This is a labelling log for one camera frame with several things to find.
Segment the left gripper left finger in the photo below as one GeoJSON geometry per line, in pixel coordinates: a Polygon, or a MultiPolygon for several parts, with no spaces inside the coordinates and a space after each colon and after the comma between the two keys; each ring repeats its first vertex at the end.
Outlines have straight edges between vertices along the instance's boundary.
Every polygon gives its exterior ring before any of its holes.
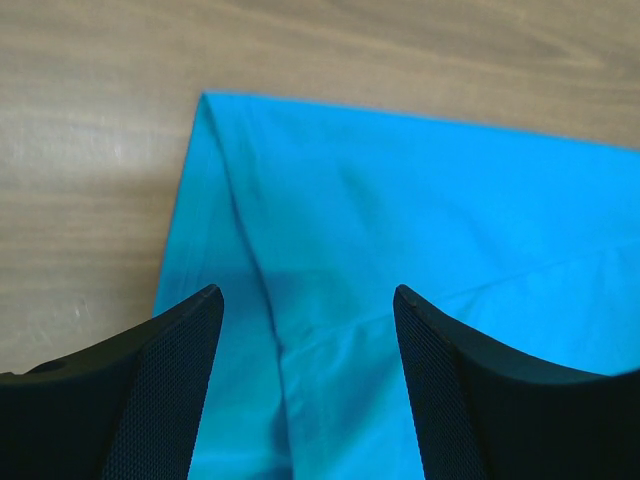
{"type": "Polygon", "coordinates": [[[91,347],[2,374],[2,478],[187,478],[223,311],[209,285],[91,347]]]}

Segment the teal t shirt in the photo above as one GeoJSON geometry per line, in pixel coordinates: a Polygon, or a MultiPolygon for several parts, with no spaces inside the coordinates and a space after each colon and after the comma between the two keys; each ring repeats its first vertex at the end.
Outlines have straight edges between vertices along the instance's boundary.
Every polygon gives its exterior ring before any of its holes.
{"type": "Polygon", "coordinates": [[[193,479],[418,479],[405,284],[542,359],[639,364],[639,156],[236,93],[198,103],[155,309],[224,320],[193,479]]]}

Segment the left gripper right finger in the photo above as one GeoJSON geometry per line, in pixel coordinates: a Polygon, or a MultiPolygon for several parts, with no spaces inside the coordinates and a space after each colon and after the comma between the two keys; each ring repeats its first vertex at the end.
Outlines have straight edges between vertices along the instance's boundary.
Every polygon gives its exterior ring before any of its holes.
{"type": "Polygon", "coordinates": [[[635,479],[639,374],[581,371],[507,346],[411,288],[394,321],[428,479],[635,479]]]}

